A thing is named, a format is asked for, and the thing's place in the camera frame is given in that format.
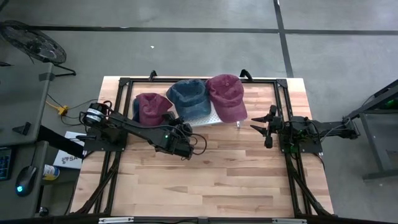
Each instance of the maroon baseball cap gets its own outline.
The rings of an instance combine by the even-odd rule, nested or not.
[[[223,122],[232,123],[248,118],[248,112],[243,103],[243,85],[237,76],[217,75],[207,80],[206,88]]]
[[[139,122],[143,126],[157,126],[163,122],[162,115],[173,104],[168,99],[157,93],[141,93],[136,96],[139,102]]]

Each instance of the gray floor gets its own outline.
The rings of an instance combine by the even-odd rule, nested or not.
[[[280,5],[287,29],[398,29],[394,0],[280,0]],[[277,28],[271,0],[14,0],[0,13],[4,19],[30,25]],[[105,75],[148,75],[155,69],[163,75],[212,76],[246,68],[255,77],[286,77],[277,34],[46,33],[67,51],[65,66],[78,72],[50,87],[68,105],[96,98]],[[287,43],[314,119],[340,119],[398,77],[398,36],[288,35]],[[31,63],[4,41],[0,52],[0,61]],[[60,134],[82,131],[64,126],[50,108],[43,122]],[[366,138],[328,138],[323,147],[335,213],[398,222],[398,179],[361,179],[376,171]],[[60,192],[72,186],[52,189],[52,214],[63,213],[68,195]]]

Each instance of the baseball cap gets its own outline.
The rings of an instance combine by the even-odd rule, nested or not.
[[[210,100],[218,117],[225,123],[248,118],[243,102],[244,88],[241,80],[234,75],[217,75],[206,82]]]
[[[174,83],[167,90],[166,96],[174,103],[178,115],[185,120],[202,118],[211,113],[205,82],[199,79],[181,80]]]
[[[139,122],[143,126],[160,125],[164,120],[162,115],[173,106],[166,97],[157,93],[141,93],[136,96],[136,101],[136,105],[139,105]]]

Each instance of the wooden tabletop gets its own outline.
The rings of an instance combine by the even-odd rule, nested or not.
[[[119,78],[104,77],[100,102],[115,101]],[[287,80],[294,115],[311,118],[303,80]],[[140,93],[165,95],[170,85],[136,83],[132,99]],[[144,140],[129,135],[121,157],[112,215],[292,217],[286,164],[277,137],[274,137],[274,147],[266,149],[264,138],[249,126],[261,125],[250,119],[268,113],[270,105],[275,104],[274,89],[270,84],[244,84],[244,102],[248,118],[241,129],[235,123],[193,129],[194,133],[207,138],[208,148],[203,155],[193,155],[189,161],[155,152]],[[132,118],[131,104],[129,118]],[[200,151],[203,142],[195,147]],[[78,210],[97,187],[103,157],[104,152],[95,152],[84,160],[71,211]],[[329,212],[333,212],[319,158],[302,154],[302,160],[308,188]],[[104,192],[102,209],[108,188]],[[297,193],[303,210],[301,191]]]

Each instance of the blue baseball cap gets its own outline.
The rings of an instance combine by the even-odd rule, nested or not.
[[[185,120],[202,118],[211,113],[211,105],[205,82],[199,79],[181,80],[166,93],[174,103],[178,115]]]

